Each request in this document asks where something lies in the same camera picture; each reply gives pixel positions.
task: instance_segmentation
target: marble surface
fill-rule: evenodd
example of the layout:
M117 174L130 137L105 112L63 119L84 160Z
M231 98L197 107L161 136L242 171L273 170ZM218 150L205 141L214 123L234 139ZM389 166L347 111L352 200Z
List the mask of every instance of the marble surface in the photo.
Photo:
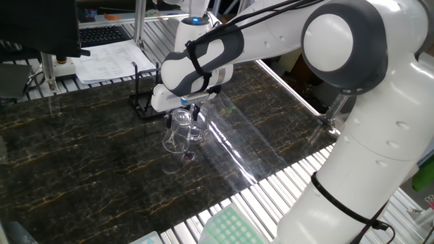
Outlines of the marble surface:
M138 118L132 93L123 82L1 107L0 220L40 244L128 244L334 142L254 62L202 106L210 128L189 163L162 146L163 119Z

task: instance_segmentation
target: glass beaker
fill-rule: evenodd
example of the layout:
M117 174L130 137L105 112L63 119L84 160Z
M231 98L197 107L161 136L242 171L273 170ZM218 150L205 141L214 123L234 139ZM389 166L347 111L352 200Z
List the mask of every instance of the glass beaker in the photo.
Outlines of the glass beaker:
M171 114L172 123L163 138L163 145L171 153L185 153L190 147L193 116L183 108Z

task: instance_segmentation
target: paper document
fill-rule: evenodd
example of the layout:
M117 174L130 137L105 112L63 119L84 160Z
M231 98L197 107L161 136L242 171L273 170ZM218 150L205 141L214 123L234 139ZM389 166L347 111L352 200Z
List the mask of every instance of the paper document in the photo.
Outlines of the paper document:
M96 47L87 47L90 57L73 58L77 76L83 84L135 75L132 62L138 70L155 68L133 40Z

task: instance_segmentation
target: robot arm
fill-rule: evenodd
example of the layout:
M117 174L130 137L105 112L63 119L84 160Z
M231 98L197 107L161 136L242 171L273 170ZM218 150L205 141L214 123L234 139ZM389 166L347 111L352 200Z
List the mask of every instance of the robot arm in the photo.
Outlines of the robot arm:
M248 16L257 9L266 9L285 2L287 1L259 0L249 6L238 18ZM211 36L208 40L195 46L195 54L200 67L205 73L212 73L221 66L228 64L279 56L298 49L300 47L302 28L307 18L315 9L327 3L328 0L301 2L316 3L309 7L284 12L242 30L237 29L274 12L265 12L236 23L223 31L215 31L219 35ZM176 96L186 96L201 89L203 91L204 80L201 77L202 75L196 71L188 50L170 53L161 69L161 78L164 85ZM205 88L228 81L221 80L224 77L218 79L214 74L213 77Z
M281 12L291 5L298 7ZM230 79L221 75L228 74L225 66L301 46L318 77L358 97L332 154L279 222L273 243L354 243L369 222L342 209L372 219L434 136L434 70L417 59L432 43L434 21L425 6L423 0L258 0L233 24L169 54L152 105L164 111L182 106L162 106L169 97L212 98L206 90ZM257 23L261 18L267 19Z

